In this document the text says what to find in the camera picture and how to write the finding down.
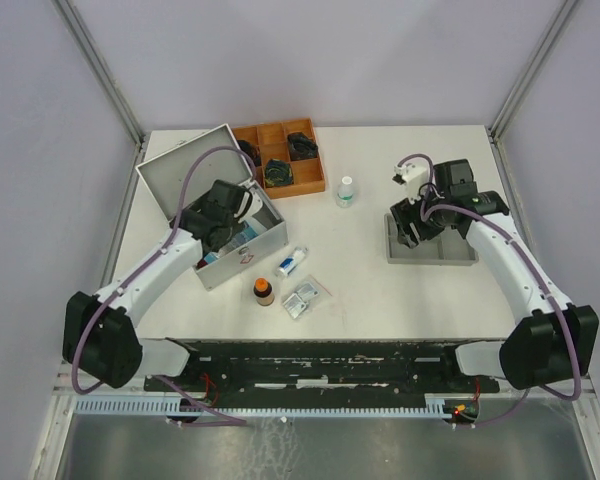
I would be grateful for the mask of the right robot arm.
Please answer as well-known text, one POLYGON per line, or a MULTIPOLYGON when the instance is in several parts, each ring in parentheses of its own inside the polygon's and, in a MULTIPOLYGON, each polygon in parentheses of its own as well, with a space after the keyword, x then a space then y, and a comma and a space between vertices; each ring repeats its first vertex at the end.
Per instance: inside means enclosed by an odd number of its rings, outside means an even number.
POLYGON ((422 153, 394 167, 405 199, 390 208, 398 240, 410 249, 456 231, 486 263, 503 292, 515 327, 503 341, 460 345, 438 368, 447 389, 461 391, 475 376, 506 380, 577 400, 599 327, 589 305, 578 306, 542 269, 516 229, 510 209, 493 190, 479 189, 466 159, 439 164, 422 153))

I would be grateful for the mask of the grey plastic divider tray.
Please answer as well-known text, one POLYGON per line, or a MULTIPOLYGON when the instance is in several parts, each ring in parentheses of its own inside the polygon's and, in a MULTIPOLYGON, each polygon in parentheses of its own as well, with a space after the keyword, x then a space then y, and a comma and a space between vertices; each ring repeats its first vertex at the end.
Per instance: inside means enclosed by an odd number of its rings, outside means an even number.
POLYGON ((478 262, 476 251, 454 230, 410 249, 398 241, 398 230, 391 214, 384 216, 385 251, 389 264, 428 266, 471 266, 478 262))

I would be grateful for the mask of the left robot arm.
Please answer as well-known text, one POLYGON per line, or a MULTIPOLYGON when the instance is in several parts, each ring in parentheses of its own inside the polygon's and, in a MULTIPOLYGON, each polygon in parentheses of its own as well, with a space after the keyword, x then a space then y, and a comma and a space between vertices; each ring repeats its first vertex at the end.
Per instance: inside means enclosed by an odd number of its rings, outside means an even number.
POLYGON ((94 294, 74 294, 66 307, 63 339, 74 391, 91 391, 80 385, 79 372, 112 388, 136 376, 167 376, 178 389, 195 387, 201 366, 190 359, 189 350, 173 340, 141 339, 136 327, 178 277, 227 245, 262 206, 258 194, 217 180, 198 200, 178 205, 166 236, 123 278, 94 294))

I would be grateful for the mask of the blue cotton swab bag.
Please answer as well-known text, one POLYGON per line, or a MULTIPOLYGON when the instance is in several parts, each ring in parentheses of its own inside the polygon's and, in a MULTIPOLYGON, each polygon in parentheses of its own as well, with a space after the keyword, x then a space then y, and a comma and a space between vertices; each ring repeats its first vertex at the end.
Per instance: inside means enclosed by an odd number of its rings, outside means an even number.
POLYGON ((225 246, 221 247, 218 252, 210 252, 205 255, 203 261, 206 264, 211 264, 239 247, 246 245, 249 241, 257 238, 259 235, 259 231, 254 229, 249 222, 244 222, 241 230, 236 233, 225 246))

